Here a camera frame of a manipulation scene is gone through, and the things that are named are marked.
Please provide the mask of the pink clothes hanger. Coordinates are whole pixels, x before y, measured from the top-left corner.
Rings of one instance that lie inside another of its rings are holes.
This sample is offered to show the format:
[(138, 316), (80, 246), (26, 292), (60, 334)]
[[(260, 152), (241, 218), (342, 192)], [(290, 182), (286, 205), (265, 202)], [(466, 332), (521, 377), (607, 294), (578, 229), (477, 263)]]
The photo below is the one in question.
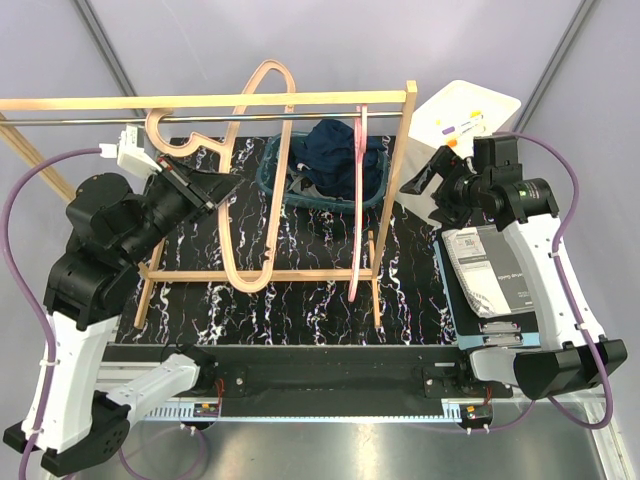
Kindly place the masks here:
[(360, 259), (362, 250), (362, 217), (364, 194), (364, 157), (367, 149), (368, 106), (357, 107), (358, 116), (354, 122), (354, 244), (352, 252), (351, 276), (348, 288), (348, 301), (356, 298)]

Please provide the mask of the navy blue shorts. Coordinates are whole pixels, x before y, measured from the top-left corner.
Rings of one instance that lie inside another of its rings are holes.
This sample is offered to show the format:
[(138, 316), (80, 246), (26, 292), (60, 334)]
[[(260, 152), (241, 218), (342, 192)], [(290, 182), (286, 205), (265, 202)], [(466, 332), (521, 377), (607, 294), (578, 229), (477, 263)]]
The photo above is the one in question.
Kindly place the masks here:
[[(363, 200), (376, 195), (383, 179), (378, 165), (385, 152), (380, 139), (369, 137), (363, 160)], [(355, 192), (354, 130), (335, 119), (321, 120), (300, 142), (292, 142), (288, 166), (306, 177), (325, 197), (352, 201)]]

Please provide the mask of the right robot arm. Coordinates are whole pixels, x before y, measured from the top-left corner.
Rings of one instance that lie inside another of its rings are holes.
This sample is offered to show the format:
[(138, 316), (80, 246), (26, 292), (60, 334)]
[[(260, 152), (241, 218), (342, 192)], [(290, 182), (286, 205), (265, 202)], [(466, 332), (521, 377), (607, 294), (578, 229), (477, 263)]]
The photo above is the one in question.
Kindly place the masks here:
[(600, 386), (610, 397), (610, 376), (626, 361), (626, 346), (607, 337), (584, 298), (563, 241), (574, 213), (559, 213), (546, 180), (524, 178), (518, 160), (521, 138), (515, 132), (477, 137), (469, 160), (443, 145), (401, 188), (420, 195), (439, 176), (431, 219), (462, 227), (476, 210), (491, 217), (533, 301), (538, 348), (476, 349), (454, 371), (455, 387), (472, 397), (496, 381), (539, 400)]

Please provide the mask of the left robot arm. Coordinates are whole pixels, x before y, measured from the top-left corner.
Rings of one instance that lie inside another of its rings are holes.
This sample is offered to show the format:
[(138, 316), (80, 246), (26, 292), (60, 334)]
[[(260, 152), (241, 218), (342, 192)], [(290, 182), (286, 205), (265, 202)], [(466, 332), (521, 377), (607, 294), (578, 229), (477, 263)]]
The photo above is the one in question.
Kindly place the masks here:
[(112, 330), (138, 280), (140, 263), (180, 224), (213, 214), (241, 185), (237, 174), (200, 172), (169, 160), (153, 165), (143, 193), (118, 173), (82, 182), (66, 215), (72, 231), (52, 266), (42, 300), (33, 300), (45, 333), (36, 396), (28, 416), (7, 428), (6, 445), (42, 454), (64, 477), (113, 457), (130, 429), (169, 398), (218, 387), (217, 360), (179, 347), (138, 378), (100, 391), (95, 383)]

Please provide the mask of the wooden clothes hanger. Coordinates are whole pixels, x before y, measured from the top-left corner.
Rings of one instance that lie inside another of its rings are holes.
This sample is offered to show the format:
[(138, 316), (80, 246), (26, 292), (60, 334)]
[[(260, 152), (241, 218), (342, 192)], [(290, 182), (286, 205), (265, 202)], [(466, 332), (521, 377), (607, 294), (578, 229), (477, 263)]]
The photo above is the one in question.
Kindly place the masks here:
[(233, 162), (239, 163), (244, 183), (218, 208), (220, 253), (227, 282), (239, 292), (258, 293), (267, 287), (273, 275), (293, 122), (281, 122), (275, 192), (266, 196), (255, 180), (246, 177), (250, 172), (248, 168), (257, 166), (257, 152), (263, 150), (265, 144), (246, 138), (247, 144), (237, 149), (240, 120), (228, 121), (226, 133), (219, 140), (195, 132), (185, 143), (173, 145), (160, 133), (160, 121), (173, 113), (171, 107), (154, 107), (145, 119), (147, 137), (160, 153), (189, 159), (205, 148), (218, 155), (218, 170), (223, 173), (231, 171)]

